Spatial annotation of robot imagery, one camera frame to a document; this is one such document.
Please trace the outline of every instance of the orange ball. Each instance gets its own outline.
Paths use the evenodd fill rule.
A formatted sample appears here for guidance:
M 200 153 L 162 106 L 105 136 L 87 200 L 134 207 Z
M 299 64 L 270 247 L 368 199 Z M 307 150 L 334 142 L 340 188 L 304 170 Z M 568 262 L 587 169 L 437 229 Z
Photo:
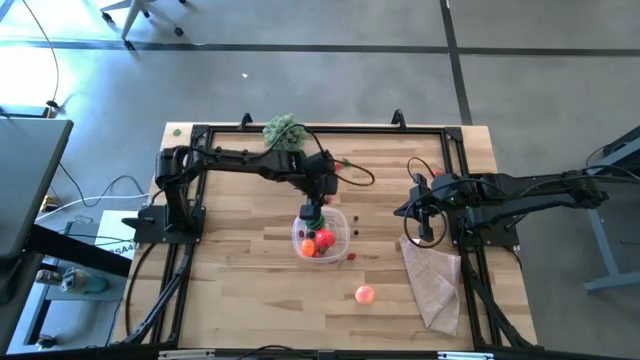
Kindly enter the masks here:
M 356 301 L 359 304 L 369 305 L 373 303 L 375 292 L 371 286 L 362 285 L 356 290 Z
M 312 257 L 313 253 L 316 252 L 316 244 L 313 240 L 304 239 L 302 241 L 302 245 L 300 246 L 300 253 L 302 256 Z

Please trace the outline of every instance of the red fruit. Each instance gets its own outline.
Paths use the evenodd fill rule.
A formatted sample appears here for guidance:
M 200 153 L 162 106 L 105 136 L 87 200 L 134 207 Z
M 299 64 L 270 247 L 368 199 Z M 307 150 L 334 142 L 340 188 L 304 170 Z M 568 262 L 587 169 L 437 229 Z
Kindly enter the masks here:
M 316 245 L 320 248 L 330 248 L 336 243 L 336 236 L 329 229 L 316 232 Z

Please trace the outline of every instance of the desk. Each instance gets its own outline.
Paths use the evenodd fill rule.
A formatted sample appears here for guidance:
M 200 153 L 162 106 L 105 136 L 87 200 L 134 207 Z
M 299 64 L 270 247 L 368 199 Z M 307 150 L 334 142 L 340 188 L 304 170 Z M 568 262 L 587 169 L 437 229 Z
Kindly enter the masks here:
M 188 145 L 192 125 L 167 124 L 162 147 Z M 471 172 L 495 172 L 488 128 L 462 129 Z M 181 134 L 174 135 L 175 130 Z M 277 184 L 256 175 L 209 172 L 203 203 L 207 208 L 205 233 L 196 248 L 179 347 L 281 344 L 307 349 L 471 349 L 462 283 L 458 335 L 425 329 L 398 244 L 402 219 L 392 215 L 408 199 L 412 186 L 405 168 L 409 157 L 421 157 L 434 170 L 444 169 L 439 139 L 406 134 L 318 136 L 334 157 L 347 158 L 376 175 L 371 187 L 341 182 L 331 205 L 345 214 L 352 231 L 359 230 L 358 236 L 352 235 L 350 246 L 357 258 L 340 269 L 338 264 L 299 259 L 291 243 L 291 224 L 304 201 L 299 191 L 287 183 Z M 315 150 L 312 141 L 306 145 L 308 153 Z M 264 149 L 262 134 L 216 133 L 215 146 Z M 418 165 L 413 169 L 426 173 Z M 432 222 L 434 233 L 442 231 L 438 221 Z M 138 250 L 134 262 L 144 248 Z M 456 253 L 447 239 L 437 250 Z M 535 343 L 515 258 L 502 248 L 486 251 L 496 302 L 520 333 Z M 158 296 L 166 252 L 166 245 L 158 245 L 141 267 L 131 298 L 132 327 Z M 377 301 L 371 306 L 353 300 L 355 290 L 363 284 L 376 290 Z M 122 313 L 113 340 L 125 337 Z M 171 313 L 170 308 L 166 323 L 170 323 Z M 484 336 L 489 338 L 484 310 L 480 317 Z

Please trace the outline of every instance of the green plush toy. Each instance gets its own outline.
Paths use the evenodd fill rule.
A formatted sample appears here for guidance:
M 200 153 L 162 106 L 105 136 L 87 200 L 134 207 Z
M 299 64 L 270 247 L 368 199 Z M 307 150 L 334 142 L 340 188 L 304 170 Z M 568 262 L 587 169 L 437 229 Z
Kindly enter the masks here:
M 271 119 L 267 125 L 265 125 L 264 130 L 262 130 L 265 144 L 267 146 L 273 145 L 276 139 L 278 139 L 278 136 L 284 132 L 284 134 L 280 136 L 278 143 L 274 146 L 274 149 L 302 152 L 307 132 L 302 126 L 288 129 L 294 124 L 297 124 L 297 122 L 293 118 L 293 114 L 276 116 Z

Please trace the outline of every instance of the cloth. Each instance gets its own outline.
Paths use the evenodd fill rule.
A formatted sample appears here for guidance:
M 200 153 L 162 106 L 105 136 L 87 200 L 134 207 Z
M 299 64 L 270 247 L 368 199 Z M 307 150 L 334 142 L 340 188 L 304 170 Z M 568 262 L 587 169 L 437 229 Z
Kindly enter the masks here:
M 460 256 L 420 249 L 409 241 L 402 235 L 400 246 L 424 325 L 427 329 L 455 336 L 460 315 L 457 288 Z

